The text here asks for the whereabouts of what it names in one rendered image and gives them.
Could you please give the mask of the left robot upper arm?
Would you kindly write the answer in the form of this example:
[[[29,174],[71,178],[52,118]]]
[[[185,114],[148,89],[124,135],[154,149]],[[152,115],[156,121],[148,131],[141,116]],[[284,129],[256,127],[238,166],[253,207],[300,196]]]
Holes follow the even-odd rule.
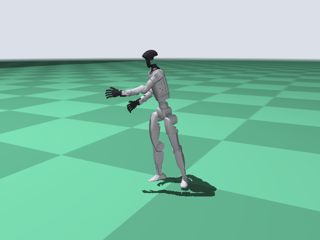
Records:
[[[145,87],[142,94],[146,94],[157,82],[159,82],[164,77],[163,73],[160,71],[156,71],[153,76],[147,81],[146,85],[142,85]]]

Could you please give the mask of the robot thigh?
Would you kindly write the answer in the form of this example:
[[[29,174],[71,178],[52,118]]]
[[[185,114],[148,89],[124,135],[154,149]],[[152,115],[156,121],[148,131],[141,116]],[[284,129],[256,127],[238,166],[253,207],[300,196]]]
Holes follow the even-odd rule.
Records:
[[[164,143],[159,141],[159,136],[160,136],[159,125],[160,124],[158,122],[160,121],[162,121],[162,119],[158,117],[157,112],[153,112],[150,116],[150,121],[149,121],[149,135],[150,135],[152,145],[159,152],[161,152],[165,148]]]
[[[178,122],[178,118],[175,114],[171,114],[170,112],[166,113],[166,118],[164,119],[164,126],[166,134],[169,137],[170,143],[172,145],[172,152],[175,154],[175,151],[181,151],[179,139],[178,139],[178,129],[176,129],[175,125]]]

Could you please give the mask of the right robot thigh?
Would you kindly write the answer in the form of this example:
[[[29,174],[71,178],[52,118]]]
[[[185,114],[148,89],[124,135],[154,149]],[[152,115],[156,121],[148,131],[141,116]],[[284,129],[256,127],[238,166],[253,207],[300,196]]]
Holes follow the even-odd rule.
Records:
[[[160,124],[158,122],[160,121],[162,121],[162,119],[158,117],[157,112],[153,112],[150,116],[150,121],[149,121],[149,135],[150,135],[152,145],[159,152],[161,152],[165,148],[164,143],[159,141],[159,136],[160,136],[159,125]]]

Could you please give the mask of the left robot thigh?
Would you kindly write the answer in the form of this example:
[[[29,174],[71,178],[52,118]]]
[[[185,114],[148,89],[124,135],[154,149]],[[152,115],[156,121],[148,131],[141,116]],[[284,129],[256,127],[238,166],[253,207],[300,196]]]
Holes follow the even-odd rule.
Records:
[[[171,114],[170,112],[166,113],[166,118],[164,119],[164,126],[166,134],[169,137],[170,143],[172,145],[172,152],[175,154],[175,151],[181,151],[179,139],[178,139],[178,129],[176,129],[175,125],[178,122],[178,118],[175,114]]]

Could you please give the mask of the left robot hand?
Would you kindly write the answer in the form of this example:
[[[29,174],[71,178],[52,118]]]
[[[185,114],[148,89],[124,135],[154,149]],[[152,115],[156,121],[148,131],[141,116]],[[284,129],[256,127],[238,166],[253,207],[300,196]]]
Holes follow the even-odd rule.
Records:
[[[111,90],[111,89],[113,89],[113,90]],[[105,93],[106,95],[105,96],[108,96],[106,98],[117,97],[117,96],[126,97],[126,95],[121,95],[122,91],[125,91],[125,90],[120,90],[119,91],[118,89],[115,89],[114,87],[110,87],[110,89],[106,90],[106,93]],[[108,93],[110,93],[110,94],[108,94]]]

